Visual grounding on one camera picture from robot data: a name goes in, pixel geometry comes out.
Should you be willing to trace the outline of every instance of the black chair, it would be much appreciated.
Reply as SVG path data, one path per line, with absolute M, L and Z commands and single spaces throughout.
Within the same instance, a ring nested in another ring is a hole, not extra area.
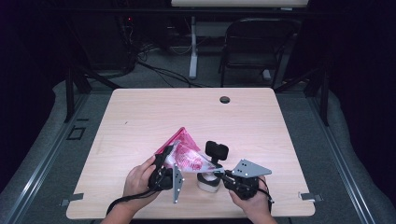
M 219 66 L 221 87 L 226 68 L 274 70 L 274 88 L 279 65 L 288 41 L 297 35 L 300 23 L 287 19 L 245 18 L 227 29 Z

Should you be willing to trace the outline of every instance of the black wrist strap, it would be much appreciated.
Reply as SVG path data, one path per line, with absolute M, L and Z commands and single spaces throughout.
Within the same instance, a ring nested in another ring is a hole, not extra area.
M 257 190 L 258 190 L 259 192 L 264 193 L 265 195 L 267 195 L 268 201 L 269 201 L 270 203 L 274 203 L 274 200 L 272 199 L 272 197 L 271 197 L 271 195 L 270 195 L 270 189 L 268 188 L 267 183 L 265 183 L 265 181 L 264 181 L 263 179 L 261 179 L 261 178 L 259 178 L 259 179 L 260 179 L 260 181 L 261 181 L 262 183 L 264 183 L 265 187 L 267 187 L 267 190 L 263 190 L 263 189 L 257 189 Z
M 131 201 L 133 199 L 147 198 L 147 197 L 153 195 L 154 193 L 155 193 L 154 190 L 148 189 L 147 191 L 145 191 L 143 193 L 118 198 L 113 203 L 111 203 L 110 206 L 107 208 L 106 216 L 111 212 L 111 210 L 117 203 L 125 203 L 125 202 Z

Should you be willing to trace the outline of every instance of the table surface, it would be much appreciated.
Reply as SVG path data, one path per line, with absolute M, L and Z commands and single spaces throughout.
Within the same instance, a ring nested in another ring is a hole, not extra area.
M 227 96 L 230 103 L 219 98 Z M 272 170 L 267 183 L 275 201 L 275 217 L 312 216 L 315 206 L 302 201 L 309 192 L 276 96 L 268 88 L 120 89 L 115 90 L 93 141 L 73 201 L 72 219 L 103 218 L 108 206 L 122 195 L 129 171 L 185 127 L 201 154 L 206 141 L 230 149 L 221 164 L 232 170 L 246 159 Z M 178 203 L 165 190 L 135 218 L 244 217 L 220 184 L 210 193 L 197 187 L 196 174 L 183 173 Z
M 308 0 L 172 0 L 173 7 L 306 7 Z

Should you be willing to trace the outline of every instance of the floor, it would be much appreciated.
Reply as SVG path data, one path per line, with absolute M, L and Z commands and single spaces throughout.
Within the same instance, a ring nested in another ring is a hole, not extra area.
M 219 46 L 216 40 L 203 39 L 199 45 L 198 77 L 189 80 L 204 88 L 219 87 Z M 188 48 L 177 46 L 164 52 L 151 49 L 140 55 L 141 63 L 160 67 L 187 77 L 190 69 Z M 189 84 L 159 74 L 137 64 L 126 76 L 101 75 L 123 88 L 188 88 Z M 66 206 L 60 206 L 73 194 L 79 174 L 111 96 L 111 89 L 89 79 L 90 94 L 76 96 L 76 114 L 64 123 L 66 115 L 64 82 L 54 88 L 57 95 L 49 119 L 20 169 L 0 195 L 1 223 L 98 223 L 99 220 L 70 220 Z M 265 87 L 260 71 L 238 71 L 227 76 L 229 88 Z M 356 158 L 348 140 L 347 126 L 331 93 L 329 123 L 318 118 L 317 98 L 305 98 L 304 83 L 276 95 L 290 132 L 291 140 L 311 192 L 324 201 L 315 203 L 312 217 L 277 217 L 279 223 L 394 223 L 396 212 Z M 84 128 L 79 140 L 69 136 L 73 128 Z M 246 219 L 221 219 L 216 223 L 249 223 Z M 214 223 L 214 220 L 137 220 L 136 223 Z

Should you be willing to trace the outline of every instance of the pink plastic bag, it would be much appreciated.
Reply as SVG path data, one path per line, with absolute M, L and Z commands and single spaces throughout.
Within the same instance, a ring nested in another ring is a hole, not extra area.
M 176 163 L 183 172 L 206 173 L 216 170 L 216 166 L 203 157 L 200 148 L 192 140 L 187 130 L 180 128 L 155 154 L 162 153 L 165 147 L 173 146 L 172 152 L 166 158 L 164 166 L 173 167 Z

